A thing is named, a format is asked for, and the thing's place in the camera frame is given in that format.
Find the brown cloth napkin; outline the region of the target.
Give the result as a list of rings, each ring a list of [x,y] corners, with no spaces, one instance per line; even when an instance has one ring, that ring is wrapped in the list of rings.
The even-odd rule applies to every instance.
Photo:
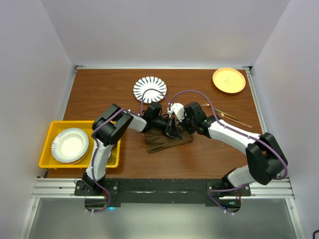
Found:
[[[148,153],[155,153],[164,149],[193,142],[193,135],[181,126],[177,126],[181,139],[165,136],[161,130],[153,128],[145,133]]]

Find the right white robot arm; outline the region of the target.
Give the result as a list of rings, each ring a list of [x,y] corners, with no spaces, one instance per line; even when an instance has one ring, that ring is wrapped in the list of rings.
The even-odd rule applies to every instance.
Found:
[[[281,172],[287,175],[288,161],[272,134],[250,133],[226,123],[217,115],[208,117],[197,102],[186,106],[175,103],[171,109],[188,133],[196,132],[221,141],[246,155],[247,164],[224,175],[220,185],[211,188],[211,192],[224,192],[232,196],[250,183],[267,185],[274,179],[285,178],[280,176]]]

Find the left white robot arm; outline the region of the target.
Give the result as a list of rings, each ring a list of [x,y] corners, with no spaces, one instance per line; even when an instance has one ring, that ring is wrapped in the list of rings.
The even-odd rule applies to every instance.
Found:
[[[113,147],[122,138],[127,129],[148,132],[159,129],[169,139],[182,139],[174,120],[161,116],[162,105],[151,103],[140,115],[129,112],[116,104],[111,105],[92,125],[94,147],[88,168],[82,176],[84,190],[91,195],[103,193],[103,181],[106,164]]]

